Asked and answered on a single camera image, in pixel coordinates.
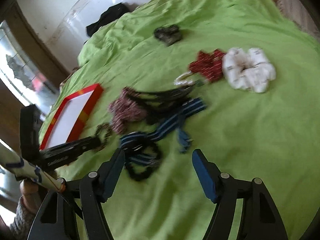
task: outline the person's arm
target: person's arm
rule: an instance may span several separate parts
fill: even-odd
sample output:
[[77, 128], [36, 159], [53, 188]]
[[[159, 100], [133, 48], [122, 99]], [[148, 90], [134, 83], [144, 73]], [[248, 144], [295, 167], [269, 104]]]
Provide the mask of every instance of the person's arm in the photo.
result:
[[22, 197], [19, 200], [14, 221], [9, 226], [16, 240], [28, 239], [33, 220], [41, 204], [38, 190], [39, 186], [29, 179], [25, 179], [20, 184]]

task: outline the bed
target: bed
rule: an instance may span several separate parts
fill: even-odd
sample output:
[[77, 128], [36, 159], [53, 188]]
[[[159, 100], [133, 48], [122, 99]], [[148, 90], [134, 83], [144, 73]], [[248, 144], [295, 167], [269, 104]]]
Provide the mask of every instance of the bed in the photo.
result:
[[[153, 37], [159, 26], [177, 24], [183, 40], [166, 47]], [[104, 92], [81, 137], [109, 122], [108, 104], [125, 86], [140, 91], [174, 88], [198, 51], [231, 47], [262, 48], [277, 73], [268, 91], [233, 90], [225, 79], [197, 88], [207, 109], [186, 120], [194, 140], [179, 153], [172, 132], [158, 142], [164, 152], [159, 169], [135, 182], [123, 170], [103, 210], [115, 239], [202, 239], [214, 205], [204, 195], [191, 163], [200, 148], [221, 171], [243, 180], [261, 178], [282, 216], [289, 239], [299, 239], [320, 206], [320, 45], [282, 16], [271, 0], [151, 0], [101, 28], [84, 45], [78, 70], [66, 83], [44, 122], [40, 138], [69, 94], [100, 83]], [[144, 122], [129, 131], [152, 131]], [[100, 152], [86, 152], [58, 169], [66, 180], [80, 179], [110, 159], [119, 146], [113, 134]], [[230, 239], [241, 216], [237, 202]], [[86, 239], [84, 225], [79, 234]]]

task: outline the pink scrunchie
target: pink scrunchie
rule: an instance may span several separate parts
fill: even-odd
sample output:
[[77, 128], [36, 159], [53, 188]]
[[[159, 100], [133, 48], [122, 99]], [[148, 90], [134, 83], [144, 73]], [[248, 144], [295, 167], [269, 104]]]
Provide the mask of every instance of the pink scrunchie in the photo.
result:
[[128, 93], [136, 94], [134, 89], [125, 87], [122, 89], [119, 98], [109, 104], [109, 112], [114, 114], [111, 128], [118, 135], [126, 131], [128, 122], [141, 121], [147, 116], [146, 110], [126, 97]]

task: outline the black scrunchie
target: black scrunchie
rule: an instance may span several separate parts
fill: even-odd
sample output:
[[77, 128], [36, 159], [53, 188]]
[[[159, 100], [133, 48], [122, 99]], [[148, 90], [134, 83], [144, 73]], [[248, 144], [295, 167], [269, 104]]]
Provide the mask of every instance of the black scrunchie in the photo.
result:
[[155, 165], [153, 166], [148, 166], [143, 172], [141, 173], [136, 173], [134, 171], [134, 168], [131, 164], [131, 161], [129, 159], [129, 156], [134, 156], [136, 154], [133, 154], [133, 150], [130, 149], [130, 153], [126, 153], [125, 151], [125, 163], [124, 166], [127, 169], [130, 178], [134, 179], [135, 181], [142, 181], [144, 179], [147, 179], [151, 176], [151, 174], [158, 168], [159, 164], [160, 164], [160, 160], [162, 158], [162, 152], [160, 151], [159, 147], [157, 146], [156, 143], [145, 139], [143, 142], [143, 145], [141, 145], [141, 151], [137, 151], [136, 154], [141, 154], [143, 152], [144, 149], [151, 147], [152, 150], [156, 153], [156, 157], [154, 158], [153, 162], [155, 163]]

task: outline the metal screw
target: metal screw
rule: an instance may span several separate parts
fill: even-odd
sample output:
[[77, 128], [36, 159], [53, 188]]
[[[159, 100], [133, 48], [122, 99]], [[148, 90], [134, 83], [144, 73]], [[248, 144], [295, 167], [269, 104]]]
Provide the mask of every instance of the metal screw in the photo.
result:
[[221, 178], [223, 178], [223, 179], [227, 179], [227, 178], [230, 177], [230, 175], [229, 175], [228, 173], [226, 173], [226, 172], [221, 173], [220, 176], [221, 176]]
[[95, 178], [95, 177], [97, 177], [97, 175], [98, 175], [97, 172], [91, 171], [88, 176], [89, 176], [89, 178]]
[[254, 179], [255, 184], [262, 184], [262, 180], [259, 178]]
[[58, 179], [57, 179], [57, 182], [59, 182], [59, 183], [62, 184], [62, 183], [63, 183], [63, 178], [58, 178]]

